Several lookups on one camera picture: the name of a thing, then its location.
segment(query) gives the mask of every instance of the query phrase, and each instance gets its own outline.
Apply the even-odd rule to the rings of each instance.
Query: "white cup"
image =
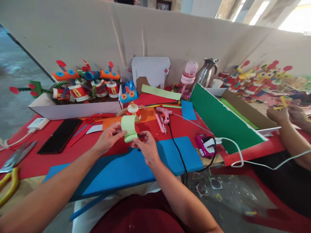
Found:
[[[224,82],[219,79],[213,79],[210,84],[210,88],[220,88],[223,83]]]

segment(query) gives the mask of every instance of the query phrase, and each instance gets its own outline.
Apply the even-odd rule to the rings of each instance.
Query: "concrete floor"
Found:
[[[9,91],[10,86],[27,87],[28,80],[40,81],[43,88],[48,88],[52,81],[33,62],[28,55],[7,36],[0,27],[0,137],[9,138],[34,115],[27,107],[33,98],[29,92],[15,95]],[[213,189],[208,178],[222,181],[222,189]],[[197,185],[206,187],[208,193],[199,196]],[[207,172],[190,173],[188,188],[206,205],[224,232],[281,232],[278,230],[250,224],[242,219],[241,214],[256,208],[264,213],[271,203],[252,181],[238,177],[213,176]],[[72,224],[69,216],[73,213],[73,203],[69,203],[53,220],[44,233],[69,233]]]

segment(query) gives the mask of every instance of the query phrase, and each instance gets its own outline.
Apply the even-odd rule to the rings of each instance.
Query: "pink bottle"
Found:
[[[180,89],[181,97],[187,98],[189,95],[189,90],[191,84],[194,82],[195,73],[197,72],[199,64],[196,61],[189,61],[186,64],[185,72],[180,79]]]

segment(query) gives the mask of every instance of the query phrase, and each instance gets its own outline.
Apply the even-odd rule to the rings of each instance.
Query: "red chair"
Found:
[[[221,167],[211,168],[211,171],[215,175],[247,175],[253,178],[271,202],[278,209],[268,209],[267,214],[269,218],[259,215],[247,216],[243,215],[243,218],[254,224],[270,227],[278,230],[283,230],[292,233],[311,232],[311,219],[293,211],[287,205],[285,205],[268,187],[258,178],[253,171],[251,165],[244,164],[242,168],[233,167]]]

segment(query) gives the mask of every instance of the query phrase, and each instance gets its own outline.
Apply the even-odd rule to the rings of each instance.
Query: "dark red shirt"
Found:
[[[121,200],[91,231],[102,232],[184,233],[184,230],[164,194],[159,191],[145,196],[134,194]]]

